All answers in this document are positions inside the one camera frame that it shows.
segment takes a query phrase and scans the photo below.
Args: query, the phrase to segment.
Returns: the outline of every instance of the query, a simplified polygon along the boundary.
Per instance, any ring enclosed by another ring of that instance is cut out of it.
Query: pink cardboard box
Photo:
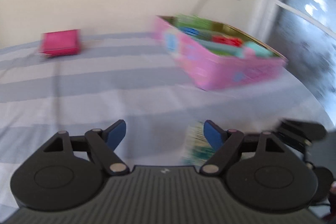
[[[270,58],[237,58],[219,56],[175,28],[173,17],[157,16],[154,39],[161,43],[181,68],[204,90],[224,89],[277,78],[287,59],[268,45],[248,34],[222,23],[214,22],[214,31],[220,31],[243,41],[254,41],[272,51]]]

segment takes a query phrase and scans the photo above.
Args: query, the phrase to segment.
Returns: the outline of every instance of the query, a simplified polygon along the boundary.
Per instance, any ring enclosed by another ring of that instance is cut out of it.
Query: striped tablecloth
[[[40,57],[38,44],[0,50],[0,221],[17,208],[12,173],[59,130],[82,135],[124,119],[116,153],[132,166],[178,164],[187,127],[206,119],[249,132],[271,129],[282,117],[333,127],[286,70],[277,80],[207,92],[149,33],[84,37],[80,55],[53,59]]]

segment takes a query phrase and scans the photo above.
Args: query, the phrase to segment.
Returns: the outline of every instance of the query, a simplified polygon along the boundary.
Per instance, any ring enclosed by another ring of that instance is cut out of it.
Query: white stripe
[[[17,208],[11,193],[11,177],[20,164],[4,164],[0,162],[0,204]]]
[[[38,52],[37,48],[23,48],[21,50],[17,50],[14,52],[9,52],[6,54],[1,54],[0,55],[0,61],[4,61],[4,60],[12,60],[12,59],[16,59],[16,58],[22,58],[22,57],[27,57],[30,54],[35,54]]]
[[[82,41],[83,48],[96,47],[122,47],[122,46],[154,46],[157,45],[151,38],[127,38],[127,39],[92,39]]]
[[[304,14],[303,12],[300,12],[299,10],[296,10],[293,7],[288,6],[287,4],[284,4],[281,1],[276,1],[276,5],[304,18],[305,20],[309,21],[311,24],[315,25],[316,27],[320,28],[322,31],[324,31],[325,33],[327,33],[328,35],[330,35],[332,38],[336,39],[336,33],[333,32],[331,29],[327,28],[326,26],[324,26],[323,24],[321,24],[320,22],[318,22],[317,20],[313,19],[312,17]]]
[[[176,66],[173,59],[168,54],[100,57],[62,62],[55,61],[54,63],[42,63],[28,67],[1,70],[0,84],[54,76],[54,68],[56,65],[60,66],[60,75]]]
[[[0,128],[55,124],[55,98],[0,103]]]
[[[188,108],[258,97],[302,85],[288,72],[280,79],[223,91],[204,91],[192,85],[161,86],[148,89],[110,90],[59,98],[60,123],[78,124],[115,120],[127,116],[155,115]],[[291,100],[290,94],[284,100]]]

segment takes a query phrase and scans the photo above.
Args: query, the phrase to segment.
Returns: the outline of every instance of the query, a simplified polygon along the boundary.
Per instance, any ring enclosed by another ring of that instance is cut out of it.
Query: red object
[[[40,53],[48,57],[78,54],[80,50],[79,30],[45,33],[40,47]]]
[[[212,42],[226,44],[234,47],[240,47],[243,41],[238,37],[222,37],[220,35],[213,35]]]

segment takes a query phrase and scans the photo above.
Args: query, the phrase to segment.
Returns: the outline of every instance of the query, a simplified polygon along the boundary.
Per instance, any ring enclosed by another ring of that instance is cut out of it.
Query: magenta box
[[[175,28],[172,17],[155,18],[154,39],[161,43],[180,67],[204,90],[224,89],[277,78],[287,59],[268,45],[226,24],[214,22],[216,31],[238,36],[244,41],[254,41],[272,51],[271,58],[246,58],[219,56],[200,45],[190,36]]]

